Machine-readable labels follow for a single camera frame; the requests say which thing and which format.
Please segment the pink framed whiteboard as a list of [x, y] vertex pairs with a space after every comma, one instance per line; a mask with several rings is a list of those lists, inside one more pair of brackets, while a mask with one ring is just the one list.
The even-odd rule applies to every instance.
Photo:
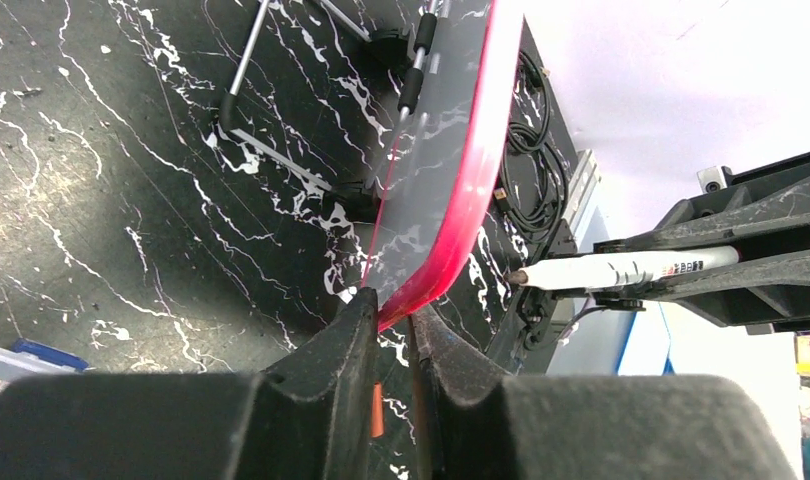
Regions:
[[482, 227], [505, 148], [524, 23], [519, 1], [432, 1], [393, 136], [368, 181], [380, 198], [362, 283], [379, 329], [446, 293]]

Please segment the white marker pen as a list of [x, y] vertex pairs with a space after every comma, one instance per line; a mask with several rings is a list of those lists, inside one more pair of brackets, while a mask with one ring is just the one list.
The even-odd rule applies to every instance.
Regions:
[[739, 261], [740, 253], [731, 246], [587, 254], [541, 260], [508, 273], [506, 281], [544, 291], [601, 290], [645, 284]]

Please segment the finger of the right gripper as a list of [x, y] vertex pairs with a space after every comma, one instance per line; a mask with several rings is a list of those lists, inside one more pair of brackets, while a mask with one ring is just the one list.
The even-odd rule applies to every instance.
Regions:
[[810, 163], [677, 202], [651, 230], [596, 243], [595, 253], [731, 245], [747, 255], [810, 249]]
[[810, 330], [810, 249], [658, 280], [633, 297], [674, 303], [719, 327]]

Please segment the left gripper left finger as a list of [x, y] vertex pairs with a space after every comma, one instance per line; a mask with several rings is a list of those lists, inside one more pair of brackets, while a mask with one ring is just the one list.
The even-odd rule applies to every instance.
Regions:
[[0, 394], [0, 479], [363, 479], [378, 298], [257, 373], [37, 375]]

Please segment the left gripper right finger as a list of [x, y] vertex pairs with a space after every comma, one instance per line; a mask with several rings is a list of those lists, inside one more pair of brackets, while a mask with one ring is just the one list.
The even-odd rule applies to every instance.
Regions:
[[728, 379], [513, 375], [431, 307], [408, 326], [423, 479], [795, 477]]

